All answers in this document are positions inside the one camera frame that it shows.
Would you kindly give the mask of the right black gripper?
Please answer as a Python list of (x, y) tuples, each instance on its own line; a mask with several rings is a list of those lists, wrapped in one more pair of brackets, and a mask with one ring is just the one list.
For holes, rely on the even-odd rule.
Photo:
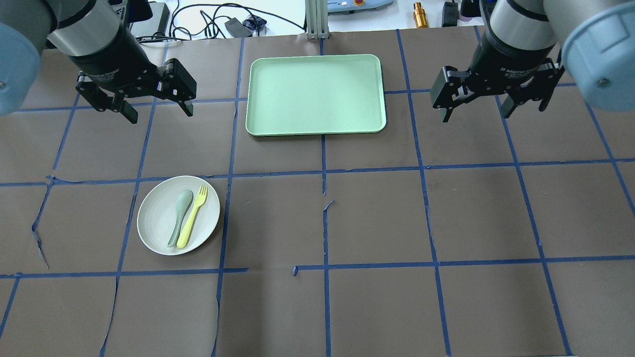
[(553, 47), (524, 50), (484, 30), (467, 71), (442, 67), (430, 90), (431, 104), (445, 123), (455, 108), (468, 102), (470, 91), (479, 95), (506, 91), (508, 97), (501, 105), (503, 118), (510, 118), (516, 108), (530, 100), (539, 102), (538, 111), (544, 112), (565, 73), (561, 59), (556, 63), (547, 59)]

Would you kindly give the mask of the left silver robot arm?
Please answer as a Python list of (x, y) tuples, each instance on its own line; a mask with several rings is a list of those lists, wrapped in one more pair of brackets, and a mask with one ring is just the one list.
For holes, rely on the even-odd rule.
[(148, 59), (128, 25), (152, 17), (147, 0), (3, 0), (0, 7), (0, 112), (22, 107), (47, 43), (80, 70), (77, 92), (99, 112), (136, 123), (128, 99), (151, 96), (193, 116), (197, 83), (178, 59)]

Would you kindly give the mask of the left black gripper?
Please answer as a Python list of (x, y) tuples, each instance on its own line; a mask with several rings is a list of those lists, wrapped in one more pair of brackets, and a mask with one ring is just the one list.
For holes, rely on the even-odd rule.
[(175, 102), (186, 116), (193, 116), (197, 82), (189, 71), (178, 59), (157, 68), (124, 26), (102, 50), (69, 58), (83, 73), (77, 78), (77, 92), (98, 112), (120, 113), (136, 124), (138, 113), (126, 99), (152, 96)]

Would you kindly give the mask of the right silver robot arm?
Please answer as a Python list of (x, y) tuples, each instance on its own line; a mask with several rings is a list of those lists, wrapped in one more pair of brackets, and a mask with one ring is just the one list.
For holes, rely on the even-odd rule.
[(479, 97), (506, 95), (502, 115), (539, 102), (546, 110), (562, 75), (603, 111), (634, 110), (632, 0), (481, 0), (484, 32), (465, 71), (443, 67), (430, 95), (447, 122)]

